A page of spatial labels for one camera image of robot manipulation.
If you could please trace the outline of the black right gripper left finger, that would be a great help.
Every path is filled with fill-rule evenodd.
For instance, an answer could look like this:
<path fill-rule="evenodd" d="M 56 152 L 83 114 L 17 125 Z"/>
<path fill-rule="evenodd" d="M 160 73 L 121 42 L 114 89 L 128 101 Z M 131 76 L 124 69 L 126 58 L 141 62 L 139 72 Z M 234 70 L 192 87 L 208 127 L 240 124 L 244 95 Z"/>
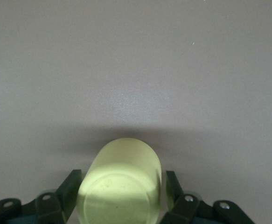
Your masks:
<path fill-rule="evenodd" d="M 44 192 L 27 204 L 17 198 L 0 200 L 0 224 L 66 224 L 81 183 L 82 171 L 74 169 L 58 189 Z"/>

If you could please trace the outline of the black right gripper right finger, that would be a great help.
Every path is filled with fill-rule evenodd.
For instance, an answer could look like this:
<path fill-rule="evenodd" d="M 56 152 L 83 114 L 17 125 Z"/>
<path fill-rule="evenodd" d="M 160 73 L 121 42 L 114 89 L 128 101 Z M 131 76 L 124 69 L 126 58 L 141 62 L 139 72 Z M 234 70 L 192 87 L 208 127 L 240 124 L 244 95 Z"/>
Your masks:
<path fill-rule="evenodd" d="M 234 202 L 218 200 L 206 204 L 195 192 L 183 191 L 174 171 L 166 171 L 168 211 L 161 224 L 253 224 Z"/>

